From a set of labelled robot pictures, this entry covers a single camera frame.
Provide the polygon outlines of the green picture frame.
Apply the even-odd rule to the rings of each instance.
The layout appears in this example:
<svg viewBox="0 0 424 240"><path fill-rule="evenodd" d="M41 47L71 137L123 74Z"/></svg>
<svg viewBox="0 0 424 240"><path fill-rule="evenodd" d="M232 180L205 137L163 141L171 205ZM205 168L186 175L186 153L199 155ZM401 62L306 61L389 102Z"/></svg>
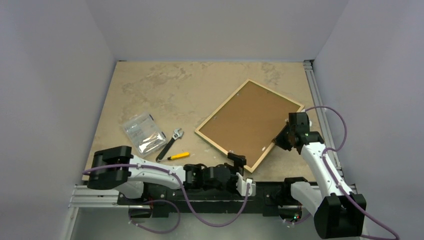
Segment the green picture frame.
<svg viewBox="0 0 424 240"><path fill-rule="evenodd" d="M195 133L224 155L246 157L245 170L253 173L275 144L289 113L304 104L247 79L196 129Z"/></svg>

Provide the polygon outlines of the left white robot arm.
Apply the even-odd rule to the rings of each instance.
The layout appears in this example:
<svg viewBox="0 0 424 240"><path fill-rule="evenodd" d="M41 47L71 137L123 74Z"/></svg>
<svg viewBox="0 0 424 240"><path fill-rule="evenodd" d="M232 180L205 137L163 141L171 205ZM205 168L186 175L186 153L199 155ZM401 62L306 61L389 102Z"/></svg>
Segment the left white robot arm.
<svg viewBox="0 0 424 240"><path fill-rule="evenodd" d="M148 184L171 190L219 190L251 197L256 185L251 178L243 178L243 156L230 154L234 165L227 163L205 166L202 163L165 165L132 155L130 146L122 145L96 151L91 168L83 171L89 177L88 188L115 189L138 205L149 199Z"/></svg>

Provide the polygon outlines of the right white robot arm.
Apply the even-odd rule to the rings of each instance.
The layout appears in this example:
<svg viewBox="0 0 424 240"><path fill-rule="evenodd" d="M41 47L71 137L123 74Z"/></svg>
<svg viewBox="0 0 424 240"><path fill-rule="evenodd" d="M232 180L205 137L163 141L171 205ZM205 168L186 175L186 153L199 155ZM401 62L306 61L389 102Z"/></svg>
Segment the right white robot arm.
<svg viewBox="0 0 424 240"><path fill-rule="evenodd" d="M296 149L308 164L318 189L305 180L287 180L280 196L288 204L296 200L312 215L314 227L322 239L359 237L363 233L367 202L349 187L332 164L325 141L310 130L306 112L290 112L281 132L274 138L283 150Z"/></svg>

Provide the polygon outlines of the yellow handled screwdriver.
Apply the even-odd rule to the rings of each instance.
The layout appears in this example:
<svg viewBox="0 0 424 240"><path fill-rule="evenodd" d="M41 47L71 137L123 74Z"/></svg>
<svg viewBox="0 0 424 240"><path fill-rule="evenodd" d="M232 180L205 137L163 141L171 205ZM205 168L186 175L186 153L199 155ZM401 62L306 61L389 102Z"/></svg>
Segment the yellow handled screwdriver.
<svg viewBox="0 0 424 240"><path fill-rule="evenodd" d="M183 152L183 153L179 153L176 155L172 155L163 159L159 159L156 162L163 162L163 161L173 161L173 160L178 160L178 159L183 159L183 158L187 158L190 156L189 152Z"/></svg>

